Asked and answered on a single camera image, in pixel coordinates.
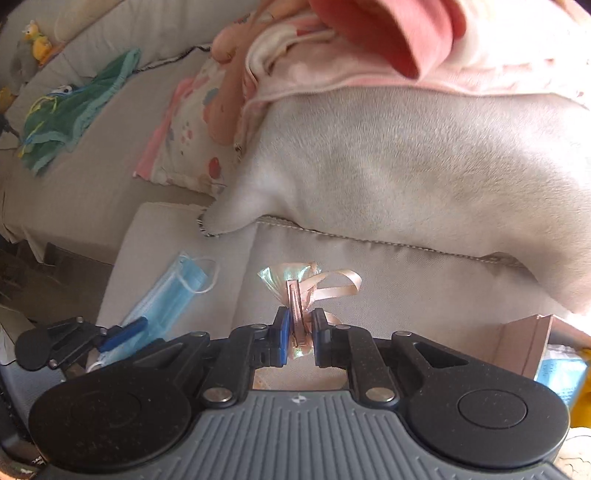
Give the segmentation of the iridescent ribboned gift bag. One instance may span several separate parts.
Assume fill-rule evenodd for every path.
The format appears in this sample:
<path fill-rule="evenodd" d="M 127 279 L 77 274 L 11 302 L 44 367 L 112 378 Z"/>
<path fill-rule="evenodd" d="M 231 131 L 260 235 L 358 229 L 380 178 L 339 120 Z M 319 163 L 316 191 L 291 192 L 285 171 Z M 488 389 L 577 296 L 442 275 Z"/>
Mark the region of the iridescent ribboned gift bag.
<path fill-rule="evenodd" d="M 362 277 L 353 270 L 322 271 L 317 263 L 283 263 L 260 270 L 259 279 L 290 313 L 287 358 L 297 359 L 314 351 L 311 311 L 318 302 L 356 295 Z"/>

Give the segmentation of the blue surgical face mask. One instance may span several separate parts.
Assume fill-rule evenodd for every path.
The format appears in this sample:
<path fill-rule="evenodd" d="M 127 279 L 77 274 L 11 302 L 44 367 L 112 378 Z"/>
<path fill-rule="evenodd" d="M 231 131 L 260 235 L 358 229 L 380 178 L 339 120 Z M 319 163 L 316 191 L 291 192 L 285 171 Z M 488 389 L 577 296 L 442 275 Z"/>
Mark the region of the blue surgical face mask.
<path fill-rule="evenodd" d="M 155 284 L 117 325 L 139 317 L 148 320 L 138 335 L 112 351 L 99 353 L 86 371 L 92 372 L 123 360 L 158 339 L 164 339 L 194 298 L 207 294 L 217 283 L 219 266 L 214 259 L 180 252 Z"/>

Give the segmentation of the pink cardboard box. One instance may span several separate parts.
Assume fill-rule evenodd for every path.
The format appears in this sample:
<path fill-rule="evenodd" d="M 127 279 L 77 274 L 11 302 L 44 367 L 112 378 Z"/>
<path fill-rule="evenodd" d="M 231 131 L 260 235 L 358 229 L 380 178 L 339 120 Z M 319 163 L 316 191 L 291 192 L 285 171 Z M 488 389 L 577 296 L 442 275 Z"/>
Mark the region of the pink cardboard box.
<path fill-rule="evenodd" d="M 590 377 L 590 329 L 537 314 L 496 327 L 475 356 L 543 384 L 573 409 Z"/>

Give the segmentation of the floral pink pillow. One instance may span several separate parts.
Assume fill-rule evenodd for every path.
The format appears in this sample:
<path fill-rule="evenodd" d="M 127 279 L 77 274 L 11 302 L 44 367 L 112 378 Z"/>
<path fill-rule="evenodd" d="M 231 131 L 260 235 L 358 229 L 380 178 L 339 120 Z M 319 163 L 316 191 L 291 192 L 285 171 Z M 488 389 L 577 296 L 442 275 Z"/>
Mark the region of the floral pink pillow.
<path fill-rule="evenodd" d="M 209 107 L 224 70 L 208 59 L 192 78 L 179 82 L 160 125 L 152 133 L 133 175 L 217 198 L 235 176 L 238 154 L 207 131 Z"/>

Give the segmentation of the green cloth on sofa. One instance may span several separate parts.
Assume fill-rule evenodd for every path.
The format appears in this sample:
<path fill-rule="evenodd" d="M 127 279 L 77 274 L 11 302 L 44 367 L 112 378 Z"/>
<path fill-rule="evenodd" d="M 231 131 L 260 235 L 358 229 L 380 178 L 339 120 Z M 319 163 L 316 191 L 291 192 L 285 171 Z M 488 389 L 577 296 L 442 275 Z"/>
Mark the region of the green cloth on sofa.
<path fill-rule="evenodd" d="M 132 49 L 110 62 L 88 84 L 40 97 L 30 107 L 18 157 L 37 175 L 62 151 L 73 150 L 86 129 L 133 74 L 141 50 Z"/>

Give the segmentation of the beige cushion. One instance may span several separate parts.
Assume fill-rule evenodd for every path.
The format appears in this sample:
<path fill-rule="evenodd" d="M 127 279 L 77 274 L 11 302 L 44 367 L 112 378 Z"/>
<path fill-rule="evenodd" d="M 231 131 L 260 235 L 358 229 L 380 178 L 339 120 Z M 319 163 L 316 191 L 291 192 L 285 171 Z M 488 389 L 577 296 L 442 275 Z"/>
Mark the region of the beige cushion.
<path fill-rule="evenodd" d="M 353 88 L 273 103 L 202 224 L 262 216 L 523 264 L 590 307 L 590 113 L 556 96 Z"/>

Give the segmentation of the yellow plush toy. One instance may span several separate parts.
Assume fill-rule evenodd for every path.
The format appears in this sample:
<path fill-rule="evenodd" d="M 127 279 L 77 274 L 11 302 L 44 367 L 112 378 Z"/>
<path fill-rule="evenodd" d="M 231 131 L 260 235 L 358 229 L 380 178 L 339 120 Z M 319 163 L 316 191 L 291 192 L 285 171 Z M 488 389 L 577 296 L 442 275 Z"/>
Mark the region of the yellow plush toy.
<path fill-rule="evenodd" d="M 40 67 L 45 66 L 59 51 L 35 20 L 31 20 L 23 30 L 23 39 L 30 45 L 32 56 Z"/>

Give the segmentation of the pink folded blankets pile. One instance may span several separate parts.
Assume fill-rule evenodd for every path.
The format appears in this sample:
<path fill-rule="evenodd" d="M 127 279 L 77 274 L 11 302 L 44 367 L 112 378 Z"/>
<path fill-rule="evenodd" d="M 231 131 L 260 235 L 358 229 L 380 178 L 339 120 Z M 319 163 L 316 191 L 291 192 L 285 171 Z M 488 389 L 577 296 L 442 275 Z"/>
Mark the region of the pink folded blankets pile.
<path fill-rule="evenodd" d="M 346 87 L 590 103 L 590 17 L 574 1 L 263 1 L 214 39 L 204 120 L 245 146 L 266 106 Z"/>

